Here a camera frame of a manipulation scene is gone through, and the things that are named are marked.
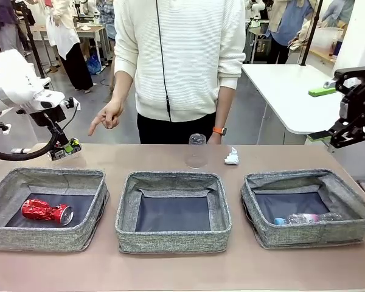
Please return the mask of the blue plastic bag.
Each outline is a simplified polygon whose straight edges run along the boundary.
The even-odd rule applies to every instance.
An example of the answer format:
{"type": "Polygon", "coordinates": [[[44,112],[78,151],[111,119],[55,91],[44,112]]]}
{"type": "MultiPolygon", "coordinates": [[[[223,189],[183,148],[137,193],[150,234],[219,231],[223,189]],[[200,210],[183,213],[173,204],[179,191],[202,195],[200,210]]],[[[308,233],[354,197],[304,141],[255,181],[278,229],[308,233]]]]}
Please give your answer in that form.
{"type": "Polygon", "coordinates": [[[88,71],[91,75],[98,75],[102,70],[102,66],[96,54],[91,55],[86,61],[88,71]]]}

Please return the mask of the woman in white top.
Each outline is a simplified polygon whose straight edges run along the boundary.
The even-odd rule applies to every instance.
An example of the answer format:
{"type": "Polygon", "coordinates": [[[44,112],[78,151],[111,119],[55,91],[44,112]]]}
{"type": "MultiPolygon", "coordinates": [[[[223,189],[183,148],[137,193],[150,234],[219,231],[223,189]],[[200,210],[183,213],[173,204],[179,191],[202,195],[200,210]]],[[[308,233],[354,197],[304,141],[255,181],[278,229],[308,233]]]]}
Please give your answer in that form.
{"type": "Polygon", "coordinates": [[[47,37],[50,45],[57,48],[74,89],[89,93],[94,83],[82,54],[70,3],[70,0],[42,0],[46,12],[47,37]]]}

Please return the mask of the black stand pole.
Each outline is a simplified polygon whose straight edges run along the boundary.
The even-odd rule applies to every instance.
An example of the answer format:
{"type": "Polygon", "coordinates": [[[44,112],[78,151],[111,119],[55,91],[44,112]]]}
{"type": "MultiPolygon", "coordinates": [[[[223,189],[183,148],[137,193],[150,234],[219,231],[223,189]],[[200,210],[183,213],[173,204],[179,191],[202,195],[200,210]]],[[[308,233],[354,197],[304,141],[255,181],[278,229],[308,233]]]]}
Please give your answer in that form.
{"type": "Polygon", "coordinates": [[[320,12],[321,12],[321,7],[322,7],[323,0],[317,0],[317,1],[318,1],[318,4],[316,6],[316,9],[314,10],[315,14],[314,14],[313,22],[310,25],[310,30],[309,30],[310,34],[308,36],[307,45],[305,47],[304,54],[303,54],[303,57],[302,57],[302,61],[300,63],[301,66],[306,65],[308,53],[310,51],[310,47],[311,47],[311,44],[312,44],[312,41],[313,41],[315,30],[316,30],[316,27],[317,27],[317,24],[318,24],[318,21],[319,21],[319,17],[320,17],[320,12]]]}

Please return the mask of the white knit sweater torso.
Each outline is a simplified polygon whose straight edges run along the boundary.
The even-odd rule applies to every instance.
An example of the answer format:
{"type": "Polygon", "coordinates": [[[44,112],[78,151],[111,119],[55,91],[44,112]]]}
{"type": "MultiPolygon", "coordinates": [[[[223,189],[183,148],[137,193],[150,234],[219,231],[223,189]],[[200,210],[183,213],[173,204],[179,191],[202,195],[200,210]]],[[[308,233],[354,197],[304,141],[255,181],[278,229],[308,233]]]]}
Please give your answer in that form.
{"type": "Polygon", "coordinates": [[[137,112],[188,122],[215,112],[245,59],[244,0],[114,0],[116,71],[134,80],[137,112]]]}

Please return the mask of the person's right forearm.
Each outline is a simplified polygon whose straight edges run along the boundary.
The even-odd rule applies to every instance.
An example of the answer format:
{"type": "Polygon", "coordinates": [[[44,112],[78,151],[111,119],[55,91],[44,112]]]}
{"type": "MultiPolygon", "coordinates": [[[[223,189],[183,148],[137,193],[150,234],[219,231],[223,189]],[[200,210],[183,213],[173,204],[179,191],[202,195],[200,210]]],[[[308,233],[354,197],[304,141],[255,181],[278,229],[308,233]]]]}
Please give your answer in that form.
{"type": "Polygon", "coordinates": [[[133,78],[130,74],[125,71],[117,71],[111,102],[115,105],[118,103],[123,104],[128,97],[132,84],[133,78]]]}

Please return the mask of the crushed red soda can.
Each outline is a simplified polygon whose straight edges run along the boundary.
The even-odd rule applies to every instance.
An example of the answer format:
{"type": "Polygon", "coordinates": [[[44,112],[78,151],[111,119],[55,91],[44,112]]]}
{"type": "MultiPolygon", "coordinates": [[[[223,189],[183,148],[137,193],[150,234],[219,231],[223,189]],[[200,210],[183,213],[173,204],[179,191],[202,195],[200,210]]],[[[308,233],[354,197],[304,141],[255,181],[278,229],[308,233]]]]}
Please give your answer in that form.
{"type": "Polygon", "coordinates": [[[39,221],[51,221],[62,226],[68,225],[74,216],[71,206],[59,204],[51,206],[48,202],[30,199],[21,206],[21,213],[25,218],[39,221]]]}

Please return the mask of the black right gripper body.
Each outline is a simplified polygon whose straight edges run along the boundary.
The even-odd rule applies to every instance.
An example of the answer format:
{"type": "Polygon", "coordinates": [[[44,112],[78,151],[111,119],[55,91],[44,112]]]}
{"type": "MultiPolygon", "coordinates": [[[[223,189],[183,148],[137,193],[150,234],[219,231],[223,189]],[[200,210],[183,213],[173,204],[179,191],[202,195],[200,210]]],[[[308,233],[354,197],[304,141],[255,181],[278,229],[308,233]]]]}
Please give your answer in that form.
{"type": "Polygon", "coordinates": [[[352,86],[342,98],[340,118],[348,123],[360,119],[358,125],[365,125],[365,83],[352,86]]]}

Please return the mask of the crushed black drink can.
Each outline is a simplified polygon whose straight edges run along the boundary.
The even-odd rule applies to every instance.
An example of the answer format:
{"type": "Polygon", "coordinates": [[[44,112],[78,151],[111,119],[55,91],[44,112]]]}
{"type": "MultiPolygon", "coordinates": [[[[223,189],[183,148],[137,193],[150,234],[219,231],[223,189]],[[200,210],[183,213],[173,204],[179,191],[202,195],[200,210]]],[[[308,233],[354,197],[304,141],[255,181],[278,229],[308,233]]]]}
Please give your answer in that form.
{"type": "Polygon", "coordinates": [[[82,146],[78,139],[70,138],[68,143],[63,145],[59,141],[56,142],[55,147],[47,153],[51,161],[56,161],[73,155],[82,150],[82,146]]]}

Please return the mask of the person's right hand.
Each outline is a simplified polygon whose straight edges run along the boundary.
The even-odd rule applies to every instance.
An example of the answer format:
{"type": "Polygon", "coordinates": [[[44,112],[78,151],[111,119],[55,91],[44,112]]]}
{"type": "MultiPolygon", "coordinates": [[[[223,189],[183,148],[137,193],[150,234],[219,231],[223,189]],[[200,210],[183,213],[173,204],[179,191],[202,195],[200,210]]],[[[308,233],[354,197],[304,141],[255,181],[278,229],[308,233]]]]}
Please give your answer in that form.
{"type": "Polygon", "coordinates": [[[121,99],[110,100],[92,120],[88,136],[92,136],[98,125],[102,124],[107,130],[113,129],[119,124],[119,117],[124,109],[125,102],[121,99]]]}

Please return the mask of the white paper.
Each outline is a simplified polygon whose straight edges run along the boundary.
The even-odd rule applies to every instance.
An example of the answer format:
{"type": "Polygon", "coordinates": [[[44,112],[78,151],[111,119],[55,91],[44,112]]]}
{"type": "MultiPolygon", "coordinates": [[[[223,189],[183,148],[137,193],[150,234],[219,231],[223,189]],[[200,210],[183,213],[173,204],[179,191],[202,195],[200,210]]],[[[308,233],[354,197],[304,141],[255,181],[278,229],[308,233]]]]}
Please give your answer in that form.
{"type": "Polygon", "coordinates": [[[231,152],[224,158],[226,165],[239,165],[238,151],[232,147],[231,152]]]}

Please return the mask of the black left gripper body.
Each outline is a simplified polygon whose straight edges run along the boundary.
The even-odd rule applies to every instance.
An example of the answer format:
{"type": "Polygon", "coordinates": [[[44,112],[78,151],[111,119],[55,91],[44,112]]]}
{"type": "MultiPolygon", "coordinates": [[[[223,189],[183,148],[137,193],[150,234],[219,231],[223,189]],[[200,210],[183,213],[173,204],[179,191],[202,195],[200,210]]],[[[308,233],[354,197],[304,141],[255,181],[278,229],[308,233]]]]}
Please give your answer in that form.
{"type": "Polygon", "coordinates": [[[30,116],[39,127],[49,127],[55,122],[62,122],[66,119],[64,111],[60,105],[55,108],[44,109],[43,111],[31,113],[30,116]]]}

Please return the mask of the crushed clear plastic bottle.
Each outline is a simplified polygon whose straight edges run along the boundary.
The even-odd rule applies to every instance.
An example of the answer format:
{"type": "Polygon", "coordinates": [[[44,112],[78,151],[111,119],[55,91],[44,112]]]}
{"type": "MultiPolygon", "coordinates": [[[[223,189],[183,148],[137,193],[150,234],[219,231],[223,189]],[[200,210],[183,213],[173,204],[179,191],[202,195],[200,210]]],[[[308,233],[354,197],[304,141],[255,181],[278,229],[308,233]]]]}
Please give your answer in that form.
{"type": "Polygon", "coordinates": [[[286,224],[312,224],[317,222],[328,222],[342,220],[342,216],[336,213],[326,214],[291,214],[286,218],[277,217],[274,219],[275,225],[286,224]]]}

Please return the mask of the translucent white container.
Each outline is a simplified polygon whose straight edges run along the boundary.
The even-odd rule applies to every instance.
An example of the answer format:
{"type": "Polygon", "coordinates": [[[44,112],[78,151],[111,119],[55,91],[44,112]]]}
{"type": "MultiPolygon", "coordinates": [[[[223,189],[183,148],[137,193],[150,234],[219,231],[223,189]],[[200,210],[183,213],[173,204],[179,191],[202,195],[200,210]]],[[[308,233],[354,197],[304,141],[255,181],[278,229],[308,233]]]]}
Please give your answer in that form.
{"type": "Polygon", "coordinates": [[[343,30],[337,27],[324,27],[315,30],[310,48],[328,52],[333,44],[341,37],[343,30]]]}

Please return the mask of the wooden top background desk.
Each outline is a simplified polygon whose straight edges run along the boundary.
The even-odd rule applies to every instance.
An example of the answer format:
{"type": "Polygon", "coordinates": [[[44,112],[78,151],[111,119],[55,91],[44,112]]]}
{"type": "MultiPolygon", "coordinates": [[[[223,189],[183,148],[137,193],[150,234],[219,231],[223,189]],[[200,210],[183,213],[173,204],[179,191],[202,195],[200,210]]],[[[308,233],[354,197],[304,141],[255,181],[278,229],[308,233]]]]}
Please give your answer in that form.
{"type": "Polygon", "coordinates": [[[106,29],[103,26],[88,26],[88,29],[82,29],[82,27],[76,27],[77,34],[80,38],[93,39],[96,46],[96,54],[102,69],[109,64],[112,59],[112,50],[110,41],[108,39],[106,29]]]}

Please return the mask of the large white table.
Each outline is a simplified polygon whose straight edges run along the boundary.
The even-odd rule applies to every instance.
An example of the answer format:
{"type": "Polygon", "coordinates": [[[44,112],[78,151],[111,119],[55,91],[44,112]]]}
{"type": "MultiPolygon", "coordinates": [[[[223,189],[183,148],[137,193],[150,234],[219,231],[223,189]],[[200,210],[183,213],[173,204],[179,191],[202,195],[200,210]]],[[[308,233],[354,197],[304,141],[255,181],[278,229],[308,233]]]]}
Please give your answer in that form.
{"type": "Polygon", "coordinates": [[[258,145],[303,145],[306,135],[328,130],[339,119],[340,93],[312,97],[331,78],[298,64],[244,64],[243,72],[266,102],[258,145]]]}

